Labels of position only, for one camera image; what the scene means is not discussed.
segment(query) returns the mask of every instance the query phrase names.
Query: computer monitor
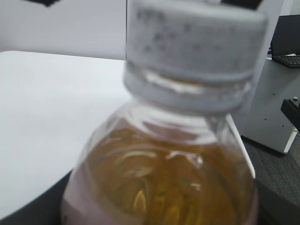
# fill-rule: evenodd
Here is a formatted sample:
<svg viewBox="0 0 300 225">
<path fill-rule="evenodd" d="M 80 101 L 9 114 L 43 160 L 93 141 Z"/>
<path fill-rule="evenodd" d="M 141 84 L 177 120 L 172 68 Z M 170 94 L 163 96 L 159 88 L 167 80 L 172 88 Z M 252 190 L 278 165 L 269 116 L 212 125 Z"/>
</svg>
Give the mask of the computer monitor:
<svg viewBox="0 0 300 225">
<path fill-rule="evenodd" d="M 279 17 L 271 51 L 274 56 L 300 52 L 300 15 Z"/>
</svg>

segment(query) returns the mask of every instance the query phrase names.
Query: yellow liquid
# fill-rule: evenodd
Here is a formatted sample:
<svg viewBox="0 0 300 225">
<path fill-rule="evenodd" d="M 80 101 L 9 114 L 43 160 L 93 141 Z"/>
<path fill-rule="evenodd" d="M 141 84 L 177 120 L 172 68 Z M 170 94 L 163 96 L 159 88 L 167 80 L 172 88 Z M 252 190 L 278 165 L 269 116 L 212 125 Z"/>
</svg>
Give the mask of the yellow liquid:
<svg viewBox="0 0 300 225">
<path fill-rule="evenodd" d="M 230 146 L 170 143 L 125 127 L 107 135 L 81 168 L 91 199 L 114 224 L 250 224 L 255 184 Z"/>
</svg>

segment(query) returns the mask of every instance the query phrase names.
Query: bottle cap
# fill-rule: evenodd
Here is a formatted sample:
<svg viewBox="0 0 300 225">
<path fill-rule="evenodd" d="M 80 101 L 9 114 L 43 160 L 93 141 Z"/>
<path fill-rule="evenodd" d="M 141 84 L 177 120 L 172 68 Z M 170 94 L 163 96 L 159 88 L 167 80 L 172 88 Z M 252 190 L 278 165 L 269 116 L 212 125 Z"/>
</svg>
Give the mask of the bottle cap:
<svg viewBox="0 0 300 225">
<path fill-rule="evenodd" d="M 249 9 L 193 1 L 133 0 L 127 60 L 184 81 L 253 75 L 267 20 Z"/>
<path fill-rule="evenodd" d="M 132 0 L 125 84 L 180 110 L 225 113 L 250 89 L 267 20 L 249 9 L 181 0 Z"/>
</svg>

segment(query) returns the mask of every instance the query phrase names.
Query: dark carpet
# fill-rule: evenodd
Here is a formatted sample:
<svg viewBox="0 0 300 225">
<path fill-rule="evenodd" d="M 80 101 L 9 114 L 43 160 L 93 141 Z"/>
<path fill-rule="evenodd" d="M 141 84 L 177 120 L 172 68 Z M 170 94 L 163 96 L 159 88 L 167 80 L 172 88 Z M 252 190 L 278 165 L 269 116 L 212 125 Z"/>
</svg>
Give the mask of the dark carpet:
<svg viewBox="0 0 300 225">
<path fill-rule="evenodd" d="M 300 137 L 285 155 L 242 138 L 256 179 L 289 202 L 300 206 Z"/>
</svg>

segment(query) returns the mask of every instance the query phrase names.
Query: keyboard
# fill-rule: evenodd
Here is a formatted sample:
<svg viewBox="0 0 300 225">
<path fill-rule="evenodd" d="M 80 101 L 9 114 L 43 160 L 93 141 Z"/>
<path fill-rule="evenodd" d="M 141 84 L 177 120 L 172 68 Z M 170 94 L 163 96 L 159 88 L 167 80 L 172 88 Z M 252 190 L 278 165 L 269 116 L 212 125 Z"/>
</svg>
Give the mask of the keyboard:
<svg viewBox="0 0 300 225">
<path fill-rule="evenodd" d="M 272 56 L 272 60 L 288 68 L 300 68 L 300 55 Z"/>
</svg>

